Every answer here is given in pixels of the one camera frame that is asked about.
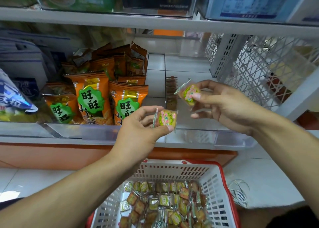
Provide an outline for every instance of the white cable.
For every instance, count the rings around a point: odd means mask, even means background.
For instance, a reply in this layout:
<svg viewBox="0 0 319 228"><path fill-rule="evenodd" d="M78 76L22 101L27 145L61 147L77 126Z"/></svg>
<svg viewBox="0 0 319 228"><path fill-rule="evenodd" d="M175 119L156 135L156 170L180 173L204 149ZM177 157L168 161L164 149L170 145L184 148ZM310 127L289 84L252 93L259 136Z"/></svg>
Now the white cable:
<svg viewBox="0 0 319 228"><path fill-rule="evenodd" d="M233 180L230 185L228 185L229 191L233 196L234 203L240 205L247 209L248 202L245 192L242 190L239 184L244 183L247 185L248 190L250 190L249 185L242 179Z"/></svg>

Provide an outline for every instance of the shopping basket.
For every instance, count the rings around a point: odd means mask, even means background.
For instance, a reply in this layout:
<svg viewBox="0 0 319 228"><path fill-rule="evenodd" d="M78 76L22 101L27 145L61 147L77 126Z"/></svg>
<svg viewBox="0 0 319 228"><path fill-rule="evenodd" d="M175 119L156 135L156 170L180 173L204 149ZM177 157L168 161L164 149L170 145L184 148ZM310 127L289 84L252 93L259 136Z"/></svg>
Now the shopping basket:
<svg viewBox="0 0 319 228"><path fill-rule="evenodd" d="M240 222L231 193L226 185L221 165L215 161L198 160L145 160L129 181L197 181L202 193L207 197L207 213L216 228L239 228ZM129 193L123 192L124 184L120 185L94 214L91 228L119 227L122 216L120 202Z"/></svg>

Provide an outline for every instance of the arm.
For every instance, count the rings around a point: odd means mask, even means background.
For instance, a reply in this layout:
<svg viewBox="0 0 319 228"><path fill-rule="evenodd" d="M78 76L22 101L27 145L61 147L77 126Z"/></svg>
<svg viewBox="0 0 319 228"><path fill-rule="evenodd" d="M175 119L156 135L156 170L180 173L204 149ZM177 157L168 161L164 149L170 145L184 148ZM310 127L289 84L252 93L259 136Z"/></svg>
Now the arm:
<svg viewBox="0 0 319 228"><path fill-rule="evenodd" d="M166 126L148 127L154 108L141 107L123 121L114 147L105 157L0 212L0 227L70 228L80 225L127 178L158 138L170 133Z"/></svg>
<svg viewBox="0 0 319 228"><path fill-rule="evenodd" d="M290 178L319 217L319 140L288 119L253 103L237 89L214 81L197 83L212 94L195 93L193 118L214 118L227 128L254 137Z"/></svg>

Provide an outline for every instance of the basket of wrapped biscuits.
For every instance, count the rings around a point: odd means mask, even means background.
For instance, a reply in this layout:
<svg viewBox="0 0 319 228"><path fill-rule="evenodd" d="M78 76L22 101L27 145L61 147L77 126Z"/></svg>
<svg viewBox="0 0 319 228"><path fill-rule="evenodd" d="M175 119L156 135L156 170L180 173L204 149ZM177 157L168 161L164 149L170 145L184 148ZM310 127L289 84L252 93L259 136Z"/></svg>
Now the basket of wrapped biscuits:
<svg viewBox="0 0 319 228"><path fill-rule="evenodd" d="M240 227L219 163L145 160L95 211L91 228Z"/></svg>

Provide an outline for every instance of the blue package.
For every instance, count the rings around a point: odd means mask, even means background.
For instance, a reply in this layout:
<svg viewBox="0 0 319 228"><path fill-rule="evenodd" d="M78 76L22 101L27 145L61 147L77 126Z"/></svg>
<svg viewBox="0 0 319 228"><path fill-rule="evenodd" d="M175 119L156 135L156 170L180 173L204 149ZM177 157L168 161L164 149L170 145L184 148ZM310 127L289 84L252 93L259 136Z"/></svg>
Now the blue package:
<svg viewBox="0 0 319 228"><path fill-rule="evenodd" d="M26 113L38 111L38 108L20 93L2 69L0 69L0 105L5 106L5 108L22 109Z"/></svg>
<svg viewBox="0 0 319 228"><path fill-rule="evenodd" d="M30 100L36 100L39 96L39 89L35 78L32 77L16 77L13 83L18 89Z"/></svg>
<svg viewBox="0 0 319 228"><path fill-rule="evenodd" d="M285 22L299 0L197 0L207 19Z"/></svg>

